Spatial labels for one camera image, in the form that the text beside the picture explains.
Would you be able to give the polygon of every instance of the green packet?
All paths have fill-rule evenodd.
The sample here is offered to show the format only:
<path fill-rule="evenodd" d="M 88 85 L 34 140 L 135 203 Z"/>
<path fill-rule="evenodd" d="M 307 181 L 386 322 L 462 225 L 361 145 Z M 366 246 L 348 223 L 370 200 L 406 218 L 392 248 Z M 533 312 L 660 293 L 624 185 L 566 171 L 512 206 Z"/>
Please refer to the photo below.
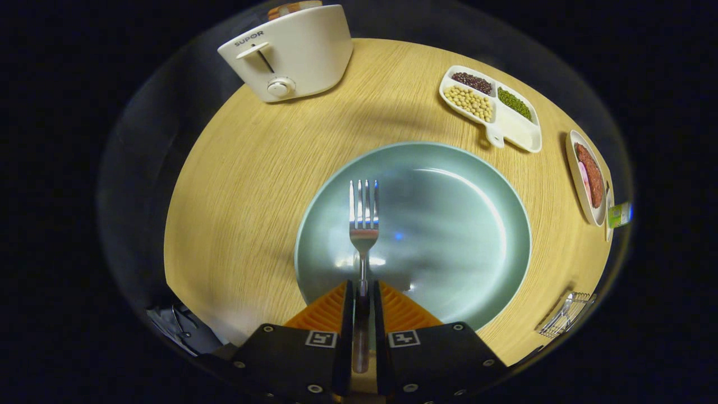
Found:
<path fill-rule="evenodd" d="M 630 202 L 621 203 L 608 209 L 608 226 L 611 229 L 627 224 L 633 218 Z"/>

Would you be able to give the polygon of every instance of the toaster knob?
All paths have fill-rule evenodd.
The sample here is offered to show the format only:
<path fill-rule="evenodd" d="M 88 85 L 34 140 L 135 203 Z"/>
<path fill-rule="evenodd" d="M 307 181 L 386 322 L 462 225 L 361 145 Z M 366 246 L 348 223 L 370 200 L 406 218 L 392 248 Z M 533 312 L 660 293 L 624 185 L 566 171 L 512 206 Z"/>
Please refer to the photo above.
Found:
<path fill-rule="evenodd" d="M 267 86 L 267 92 L 275 97 L 284 97 L 294 90 L 294 82 L 288 78 L 275 78 Z"/>

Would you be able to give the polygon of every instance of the red bean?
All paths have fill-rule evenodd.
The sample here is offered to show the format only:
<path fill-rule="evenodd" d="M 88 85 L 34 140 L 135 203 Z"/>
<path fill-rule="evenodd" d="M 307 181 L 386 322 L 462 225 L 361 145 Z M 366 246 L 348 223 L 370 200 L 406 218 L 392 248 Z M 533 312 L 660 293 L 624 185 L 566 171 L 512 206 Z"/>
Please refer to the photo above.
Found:
<path fill-rule="evenodd" d="M 491 94 L 491 83 L 484 80 L 481 77 L 476 77 L 475 75 L 470 75 L 469 73 L 454 73 L 454 75 L 451 76 L 452 80 L 456 80 L 459 83 L 466 84 L 467 86 L 471 88 L 476 88 L 477 90 L 481 91 L 484 94 Z"/>

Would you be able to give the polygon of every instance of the fork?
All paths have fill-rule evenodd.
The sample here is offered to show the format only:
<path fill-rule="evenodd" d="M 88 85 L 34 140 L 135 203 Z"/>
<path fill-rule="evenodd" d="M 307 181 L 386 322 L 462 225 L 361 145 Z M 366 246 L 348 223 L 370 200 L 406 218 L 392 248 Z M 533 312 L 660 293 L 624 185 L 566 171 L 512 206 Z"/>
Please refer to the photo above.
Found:
<path fill-rule="evenodd" d="M 354 372 L 364 373 L 369 367 L 369 296 L 368 271 L 369 249 L 379 238 L 379 182 L 374 181 L 373 197 L 369 180 L 357 181 L 357 198 L 354 198 L 354 182 L 349 181 L 349 239 L 359 252 L 359 286 L 354 310 Z"/>

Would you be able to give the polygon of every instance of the plate rim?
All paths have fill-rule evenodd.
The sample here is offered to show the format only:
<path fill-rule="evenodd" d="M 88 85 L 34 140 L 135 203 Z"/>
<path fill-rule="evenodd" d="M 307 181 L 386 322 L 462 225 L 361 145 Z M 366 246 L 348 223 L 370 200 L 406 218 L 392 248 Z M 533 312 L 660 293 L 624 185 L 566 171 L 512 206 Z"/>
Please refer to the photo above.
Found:
<path fill-rule="evenodd" d="M 334 172 L 334 174 L 332 174 L 332 175 L 322 184 L 322 186 L 319 188 L 319 190 L 317 190 L 317 192 L 315 193 L 314 198 L 312 199 L 312 201 L 309 202 L 308 207 L 304 210 L 304 216 L 302 217 L 302 222 L 299 224 L 299 229 L 297 230 L 297 240 L 294 242 L 294 279 L 295 279 L 295 281 L 297 282 L 297 287 L 299 288 L 299 293 L 302 295 L 302 299 L 304 300 L 304 302 L 305 302 L 307 305 L 311 304 L 311 302 L 308 302 L 308 301 L 307 301 L 307 297 L 306 297 L 306 295 L 304 294 L 304 291 L 303 291 L 302 288 L 299 286 L 299 265 L 298 265 L 298 262 L 297 262 L 297 258 L 298 258 L 298 253 L 299 253 L 299 240 L 300 240 L 300 236 L 302 235 L 302 230 L 304 230 L 304 225 L 305 225 L 306 222 L 307 222 L 307 217 L 309 216 L 309 212 L 312 210 L 312 207 L 313 207 L 314 204 L 317 202 L 317 199 L 319 199 L 319 196 L 324 192 L 325 188 L 326 188 L 336 177 L 338 177 L 341 173 L 344 172 L 344 170 L 346 170 L 348 167 L 350 167 L 350 166 L 351 166 L 352 164 L 354 164 L 355 162 L 357 162 L 357 161 L 359 161 L 359 160 L 361 160 L 361 159 L 363 159 L 363 158 L 365 158 L 365 157 L 367 157 L 367 156 L 370 156 L 370 155 L 372 155 L 372 154 L 374 154 L 374 153 L 377 153 L 377 152 L 380 152 L 380 151 L 383 151 L 383 150 L 386 150 L 386 149 L 391 149 L 391 148 L 394 148 L 394 147 L 410 146 L 410 145 L 426 145 L 426 146 L 443 147 L 443 148 L 446 148 L 446 149 L 450 149 L 450 150 L 454 150 L 454 151 L 457 151 L 457 152 L 461 152 L 461 153 L 466 154 L 466 155 L 468 155 L 469 157 L 472 157 L 472 158 L 474 158 L 475 160 L 481 162 L 483 165 L 485 165 L 485 166 L 489 167 L 491 170 L 493 170 L 493 172 L 496 173 L 496 174 L 508 185 L 509 189 L 511 189 L 511 192 L 512 192 L 513 195 L 516 197 L 516 200 L 518 200 L 518 204 L 519 204 L 519 206 L 521 207 L 521 210 L 522 210 L 522 212 L 523 212 L 524 217 L 526 217 L 526 228 L 527 228 L 527 230 L 528 230 L 528 259 L 526 260 L 526 267 L 523 269 L 523 275 L 522 275 L 522 277 L 521 277 L 521 281 L 519 282 L 518 287 L 516 288 L 516 290 L 513 292 L 513 295 L 511 296 L 511 298 L 508 300 L 508 302 L 506 302 L 506 304 L 501 308 L 501 310 L 500 310 L 498 313 L 496 313 L 496 315 L 493 316 L 493 317 L 492 317 L 489 321 L 487 321 L 484 325 L 482 325 L 481 327 L 479 327 L 479 328 L 477 328 L 477 329 L 474 330 L 474 332 L 478 332 L 480 329 L 483 329 L 484 327 L 486 327 L 486 326 L 488 326 L 490 323 L 492 323 L 497 317 L 499 317 L 499 316 L 501 315 L 501 313 L 504 312 L 504 310 L 506 310 L 506 308 L 507 308 L 508 306 L 511 305 L 511 302 L 513 302 L 513 300 L 516 298 L 516 296 L 518 295 L 518 291 L 521 290 L 521 288 L 523 287 L 523 284 L 524 284 L 525 281 L 526 281 L 526 276 L 527 276 L 527 274 L 528 274 L 528 269 L 529 269 L 529 267 L 531 266 L 531 256 L 533 255 L 533 234 L 532 234 L 532 232 L 531 232 L 531 220 L 530 220 L 530 218 L 528 217 L 528 212 L 527 212 L 527 210 L 526 210 L 526 207 L 523 205 L 523 200 L 522 200 L 521 197 L 519 196 L 518 192 L 516 192 L 516 189 L 513 187 L 513 185 L 511 185 L 511 183 L 508 181 L 508 179 L 501 173 L 501 171 L 499 171 L 496 167 L 494 167 L 493 165 L 491 165 L 488 161 L 482 159 L 481 157 L 479 157 L 479 156 L 477 156 L 477 155 L 475 155 L 475 154 L 473 154 L 473 153 L 471 153 L 471 152 L 469 152 L 469 151 L 467 151 L 467 150 L 464 150 L 464 149 L 462 149 L 462 148 L 460 148 L 460 147 L 452 146 L 452 145 L 450 145 L 450 144 L 441 143 L 441 142 L 423 142 L 423 141 L 412 142 L 412 141 L 409 141 L 409 142 L 397 142 L 397 143 L 385 144 L 384 146 L 377 147 L 376 149 L 369 150 L 368 152 L 363 153 L 362 155 L 360 155 L 360 156 L 358 156 L 358 157 L 355 157 L 354 159 L 350 160 L 349 162 L 347 162 L 346 164 L 344 164 L 341 168 L 339 168 L 338 170 L 336 170 L 336 171 Z"/>

